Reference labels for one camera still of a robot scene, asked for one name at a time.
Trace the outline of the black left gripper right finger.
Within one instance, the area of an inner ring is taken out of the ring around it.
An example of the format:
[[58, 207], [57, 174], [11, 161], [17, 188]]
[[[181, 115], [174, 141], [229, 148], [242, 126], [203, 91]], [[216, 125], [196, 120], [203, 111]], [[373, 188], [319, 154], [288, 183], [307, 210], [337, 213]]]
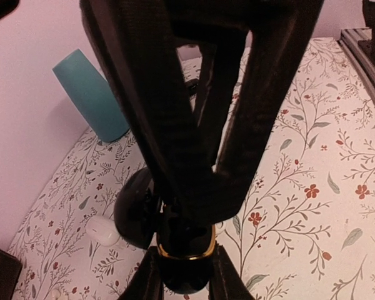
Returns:
[[213, 274], [209, 282], [209, 299], [252, 300], [253, 296], [239, 277], [225, 248], [216, 243], [212, 257]]

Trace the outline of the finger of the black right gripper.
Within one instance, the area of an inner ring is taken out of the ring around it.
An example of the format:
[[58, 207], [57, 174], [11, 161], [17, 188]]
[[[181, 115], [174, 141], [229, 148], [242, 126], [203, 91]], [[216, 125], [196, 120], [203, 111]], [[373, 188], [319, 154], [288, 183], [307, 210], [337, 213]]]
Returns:
[[81, 1], [89, 42], [155, 182], [200, 225], [213, 173], [162, 1]]
[[322, 1], [260, 1], [254, 10], [249, 22], [254, 40], [216, 166], [219, 189], [196, 211], [199, 224], [239, 212], [322, 6]]

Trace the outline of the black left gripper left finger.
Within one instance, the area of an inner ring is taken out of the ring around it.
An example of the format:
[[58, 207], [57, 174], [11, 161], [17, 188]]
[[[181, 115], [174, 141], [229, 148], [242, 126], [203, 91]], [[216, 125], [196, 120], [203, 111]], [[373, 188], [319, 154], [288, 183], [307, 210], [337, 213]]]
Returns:
[[120, 300], [162, 300], [164, 285], [159, 271], [159, 253], [151, 246], [132, 277]]

